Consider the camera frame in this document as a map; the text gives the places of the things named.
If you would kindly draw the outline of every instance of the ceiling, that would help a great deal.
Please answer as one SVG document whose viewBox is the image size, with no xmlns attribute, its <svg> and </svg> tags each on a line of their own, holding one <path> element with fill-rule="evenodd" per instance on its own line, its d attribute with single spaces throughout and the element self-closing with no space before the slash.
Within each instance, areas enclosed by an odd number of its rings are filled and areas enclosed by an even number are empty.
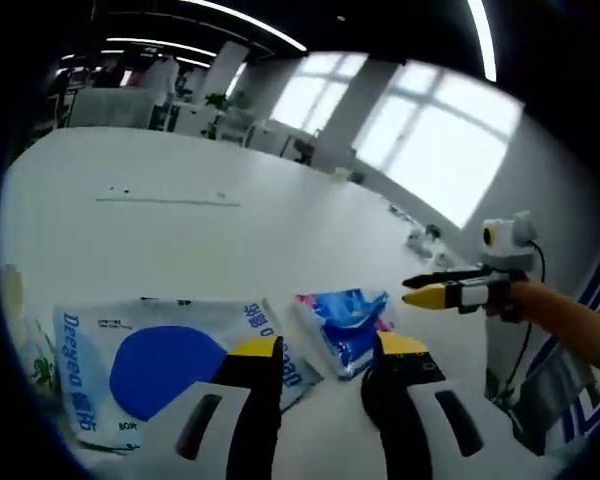
<svg viewBox="0 0 600 480">
<path fill-rule="evenodd" d="M 524 101 L 529 114 L 600 172 L 600 0 L 482 1 L 493 37 L 497 86 Z M 362 51 L 394 62 L 415 58 L 484 79 L 467 0 L 216 3 L 283 31 L 307 51 Z M 119 48 L 105 38 L 134 37 L 216 53 L 232 40 L 249 47 L 249 63 L 306 54 L 240 19 L 179 0 L 108 0 L 97 7 L 90 37 L 74 45 L 77 50 Z M 199 53 L 165 50 L 210 63 Z"/>
</svg>

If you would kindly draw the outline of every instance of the human arm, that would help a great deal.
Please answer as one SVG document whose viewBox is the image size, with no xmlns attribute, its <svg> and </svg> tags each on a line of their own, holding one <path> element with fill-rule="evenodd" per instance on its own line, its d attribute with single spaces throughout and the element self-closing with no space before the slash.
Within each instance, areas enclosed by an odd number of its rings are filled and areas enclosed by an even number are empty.
<svg viewBox="0 0 600 480">
<path fill-rule="evenodd" d="M 600 369 L 600 313 L 536 281 L 515 282 L 511 298 L 522 306 L 527 320 Z"/>
</svg>

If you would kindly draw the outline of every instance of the desk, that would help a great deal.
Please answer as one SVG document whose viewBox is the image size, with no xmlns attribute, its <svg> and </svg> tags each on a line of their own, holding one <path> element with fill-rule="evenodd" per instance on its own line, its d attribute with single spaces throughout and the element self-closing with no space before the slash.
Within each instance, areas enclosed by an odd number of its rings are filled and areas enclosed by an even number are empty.
<svg viewBox="0 0 600 480">
<path fill-rule="evenodd" d="M 110 187 L 209 188 L 241 207 L 108 203 Z M 424 341 L 447 378 L 484 386 L 480 313 L 401 305 L 404 278 L 424 266 L 404 246 L 407 225 L 378 195 L 261 152 L 124 128 L 56 130 L 9 169 L 0 212 L 0 264 L 24 275 L 27 305 L 50 326 L 55 304 L 141 295 L 266 296 L 325 376 L 282 417 L 274 478 L 384 478 L 384 452 L 360 402 L 360 376 L 339 382 L 298 330 L 298 292 L 356 286 L 392 296 L 399 332 Z"/>
</svg>

